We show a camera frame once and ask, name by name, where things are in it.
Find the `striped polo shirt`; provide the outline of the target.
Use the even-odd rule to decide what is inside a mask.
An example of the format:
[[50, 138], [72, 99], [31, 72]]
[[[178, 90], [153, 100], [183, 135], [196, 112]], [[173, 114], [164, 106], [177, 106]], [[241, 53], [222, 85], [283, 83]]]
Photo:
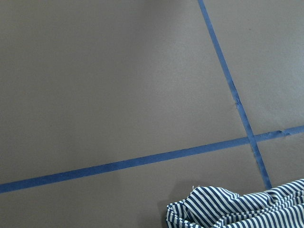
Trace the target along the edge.
[[169, 228], [302, 228], [304, 181], [239, 195], [221, 187], [196, 187], [167, 206]]

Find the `brown paper table cover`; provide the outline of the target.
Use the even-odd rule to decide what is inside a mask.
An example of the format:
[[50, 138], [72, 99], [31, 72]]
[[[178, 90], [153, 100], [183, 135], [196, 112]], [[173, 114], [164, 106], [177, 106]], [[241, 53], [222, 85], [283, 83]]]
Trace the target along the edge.
[[[301, 0], [3, 0], [3, 228], [164, 228], [196, 186], [304, 176]], [[208, 15], [219, 43], [214, 47]]]

